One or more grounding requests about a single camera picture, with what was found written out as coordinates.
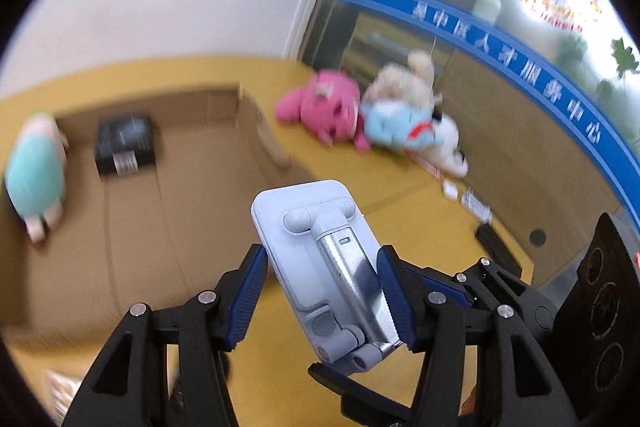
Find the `blue stripe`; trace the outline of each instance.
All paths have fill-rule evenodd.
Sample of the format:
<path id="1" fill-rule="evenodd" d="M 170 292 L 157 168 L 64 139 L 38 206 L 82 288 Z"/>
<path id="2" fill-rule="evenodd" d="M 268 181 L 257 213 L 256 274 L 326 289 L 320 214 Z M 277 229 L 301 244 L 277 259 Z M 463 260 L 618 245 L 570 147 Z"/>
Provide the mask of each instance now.
<path id="1" fill-rule="evenodd" d="M 640 230 L 640 166 L 606 115 L 567 77 L 526 45 L 472 15 L 439 0 L 341 0 L 382 13 L 422 31 L 434 34 L 473 55 L 497 71 L 551 115 L 591 157 L 600 172 L 623 201 Z M 460 23 L 463 36 L 455 35 Z M 487 52 L 477 45 L 486 39 Z M 527 82 L 529 71 L 536 74 Z M 561 96 L 550 100 L 545 86 L 555 80 Z M 572 118 L 572 109 L 576 111 Z"/>

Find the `table surface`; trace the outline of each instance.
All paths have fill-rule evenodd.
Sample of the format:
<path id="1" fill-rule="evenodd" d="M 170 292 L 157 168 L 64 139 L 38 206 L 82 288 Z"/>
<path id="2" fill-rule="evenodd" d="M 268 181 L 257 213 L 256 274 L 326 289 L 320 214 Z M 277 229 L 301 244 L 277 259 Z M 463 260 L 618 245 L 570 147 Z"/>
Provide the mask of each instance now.
<path id="1" fill-rule="evenodd" d="M 446 200 L 440 182 L 412 161 L 382 150 L 358 153 L 348 143 L 327 148 L 301 125 L 284 126 L 274 120 L 279 97 L 306 84 L 312 74 L 294 61 L 205 56 L 140 60 L 72 74 L 0 101 L 0 160 L 6 161 L 22 122 L 35 110 L 64 114 L 121 98 L 239 84 L 261 108 L 284 149 L 317 179 L 335 179 L 349 189 L 381 244 L 394 245 L 411 263 L 449 274 L 482 257 L 484 251 L 474 238 L 478 222 L 459 203 Z M 492 224 L 523 267 L 523 280 L 529 282 L 533 272 L 529 257 L 495 217 Z M 100 343 L 9 348 L 28 384 L 45 400 L 46 370 L 82 375 Z M 475 379 L 474 350 L 467 354 L 463 396 Z M 175 367 L 177 350 L 172 349 L 169 357 Z M 240 425 L 352 425 L 340 415 L 338 397 L 307 375 L 316 358 L 277 283 L 265 287 L 247 339 L 231 360 L 230 393 Z M 410 405 L 421 363 L 422 357 L 402 347 L 356 379 Z"/>

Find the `black speaker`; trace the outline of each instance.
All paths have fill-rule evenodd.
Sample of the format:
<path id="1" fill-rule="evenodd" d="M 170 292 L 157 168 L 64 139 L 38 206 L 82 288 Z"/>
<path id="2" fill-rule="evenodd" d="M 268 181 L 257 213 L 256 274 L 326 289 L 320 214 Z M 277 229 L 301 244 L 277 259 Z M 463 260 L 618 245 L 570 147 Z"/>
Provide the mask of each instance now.
<path id="1" fill-rule="evenodd" d="M 581 425 L 640 425 L 640 241 L 602 214 L 548 356 Z"/>

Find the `plush toy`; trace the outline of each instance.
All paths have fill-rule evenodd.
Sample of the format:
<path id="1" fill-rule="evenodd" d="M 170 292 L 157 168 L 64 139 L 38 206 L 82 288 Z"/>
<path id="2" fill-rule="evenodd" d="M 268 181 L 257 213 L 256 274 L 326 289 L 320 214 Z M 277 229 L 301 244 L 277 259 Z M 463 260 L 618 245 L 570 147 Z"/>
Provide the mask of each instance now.
<path id="1" fill-rule="evenodd" d="M 414 50 L 407 57 L 410 69 L 389 63 L 367 87 L 362 101 L 373 104 L 378 100 L 402 100 L 410 107 L 431 111 L 442 101 L 442 95 L 433 94 L 434 68 L 431 56 Z"/>
<path id="2" fill-rule="evenodd" d="M 32 116 L 22 127 L 4 172 L 4 183 L 34 243 L 54 230 L 65 195 L 66 137 L 48 114 Z"/>
<path id="3" fill-rule="evenodd" d="M 458 151 L 460 135 L 456 123 L 446 114 L 440 117 L 434 115 L 433 127 L 436 140 L 440 144 L 420 151 L 418 157 L 451 176 L 464 178 L 469 170 L 469 165 L 465 155 Z"/>
<path id="4" fill-rule="evenodd" d="M 324 70 L 306 87 L 287 93 L 276 106 L 281 122 L 301 121 L 322 143 L 352 140 L 358 150 L 371 145 L 359 114 L 358 84 L 339 71 Z"/>
<path id="5" fill-rule="evenodd" d="M 364 132 L 375 145 L 412 156 L 441 144 L 428 110 L 409 107 L 400 100 L 363 103 L 360 110 L 365 118 Z"/>

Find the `red patch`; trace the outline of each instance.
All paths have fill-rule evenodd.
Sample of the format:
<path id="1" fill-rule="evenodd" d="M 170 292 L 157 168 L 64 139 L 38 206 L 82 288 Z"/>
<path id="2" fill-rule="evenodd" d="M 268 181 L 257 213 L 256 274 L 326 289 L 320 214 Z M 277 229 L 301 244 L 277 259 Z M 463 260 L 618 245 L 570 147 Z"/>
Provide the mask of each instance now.
<path id="1" fill-rule="evenodd" d="M 409 131 L 409 140 L 415 140 L 424 131 L 430 131 L 433 129 L 433 125 L 430 121 L 423 121 L 418 123 L 411 131 Z"/>

